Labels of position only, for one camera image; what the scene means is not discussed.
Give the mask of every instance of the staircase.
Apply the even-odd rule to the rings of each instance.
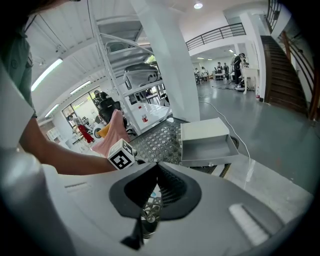
[[[285,52],[271,36],[262,35],[261,39],[266,67],[264,101],[308,115],[305,93]]]

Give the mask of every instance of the person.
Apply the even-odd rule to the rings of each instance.
[[[218,62],[218,66],[216,67],[216,69],[217,69],[217,71],[218,71],[218,72],[217,72],[218,74],[222,74],[222,73],[223,73],[223,68],[222,68],[220,62]]]
[[[209,74],[208,70],[206,70],[204,66],[201,68],[201,73],[203,76],[206,76]]]
[[[101,109],[100,102],[108,98],[109,95],[106,92],[99,91],[99,90],[95,90],[93,93],[94,93],[94,100],[93,100],[94,105],[98,110],[100,110]]]
[[[224,63],[223,69],[225,73],[225,78],[229,80],[229,66],[227,65],[227,63]]]
[[[91,143],[94,142],[94,138],[90,136],[89,133],[86,131],[86,127],[82,124],[82,121],[77,116],[73,116],[72,114],[68,116],[68,121],[73,121],[76,128],[79,129],[80,133],[82,133],[83,137],[85,138],[86,142]]]
[[[9,10],[14,10],[14,16],[3,26],[2,32],[5,37],[0,41],[0,61],[31,107],[33,60],[25,34],[26,23],[30,15],[55,8],[65,2],[68,0],[19,1],[19,8],[14,6],[16,2],[8,3],[12,5]],[[75,153],[47,140],[39,128],[36,117],[37,114],[34,112],[19,142],[23,150],[34,155],[40,163],[51,165],[59,174],[64,175],[89,175],[115,170],[106,158]]]
[[[235,85],[238,87],[239,85],[239,77],[241,77],[241,69],[240,64],[242,62],[241,59],[245,57],[244,53],[240,53],[238,56],[234,58],[234,79],[235,79]]]

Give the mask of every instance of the table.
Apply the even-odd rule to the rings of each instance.
[[[182,165],[181,163],[181,128],[180,124],[187,121],[168,117],[166,120],[149,129],[147,132],[134,138],[129,143],[137,150],[137,158],[146,162],[164,161],[171,164]],[[231,136],[235,147],[239,147],[239,142]],[[220,177],[224,177],[230,167],[230,163],[224,165]],[[211,174],[217,165],[213,167],[192,167],[192,169]]]
[[[159,121],[162,121],[162,119],[166,116],[169,108],[167,106],[160,106],[148,103],[137,103],[131,105],[130,109],[132,111],[132,115],[135,121],[139,125],[141,132],[144,133],[153,126],[157,125]],[[146,114],[148,122],[142,121],[142,113]]]
[[[195,77],[195,83],[197,85],[200,85],[200,80],[202,81],[203,83],[203,80],[205,79],[206,81],[209,81],[210,80],[210,75],[207,74],[207,75],[202,75],[202,76],[198,76],[196,73],[194,73],[194,77]]]
[[[219,74],[214,74],[215,75],[215,80],[217,80],[217,77],[220,77],[219,79],[224,79],[225,73],[219,73]]]
[[[244,67],[242,69],[242,75],[244,77],[244,92],[243,94],[246,95],[247,94],[247,88],[248,88],[248,84],[247,84],[247,79],[248,78],[254,78],[255,79],[255,87],[257,88],[259,86],[259,76],[258,76],[258,70],[257,68],[250,68],[250,67]]]
[[[157,98],[159,98],[159,94],[153,94],[153,95],[150,95],[150,96],[147,96],[146,97],[146,101],[151,104],[150,100],[155,98],[156,99],[156,102],[158,102],[158,104],[160,105],[160,101],[158,101]]]

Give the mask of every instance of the gray box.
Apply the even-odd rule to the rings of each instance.
[[[229,129],[220,119],[200,121],[196,126],[199,130],[196,129],[195,124],[190,126],[191,129],[181,125],[183,166],[216,166],[230,164],[236,160],[239,152],[229,136]],[[206,133],[205,137],[201,138],[201,134],[204,133]]]

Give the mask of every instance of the white pillar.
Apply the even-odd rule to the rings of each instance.
[[[260,90],[259,95],[261,98],[265,98],[266,92],[266,59],[264,46],[259,34],[259,29],[252,19],[252,15],[248,12],[240,14],[240,19],[244,27],[245,33],[249,40],[254,43],[254,48],[256,50],[256,55],[258,59],[259,77],[260,77]]]
[[[239,50],[239,45],[237,43],[234,44],[235,54],[239,55],[241,52]]]
[[[161,94],[164,94],[164,93],[165,93],[165,92],[164,92],[164,88],[163,88],[162,84],[161,84],[161,85],[159,85],[159,90],[160,90],[160,93],[161,93]]]
[[[130,0],[150,41],[173,116],[199,121],[193,65],[172,11],[159,0]]]
[[[245,41],[245,50],[246,50],[246,62],[248,62],[250,64],[250,68],[253,69],[258,69],[259,65],[258,65],[258,56],[256,53],[256,47],[253,41],[251,40],[246,40]]]

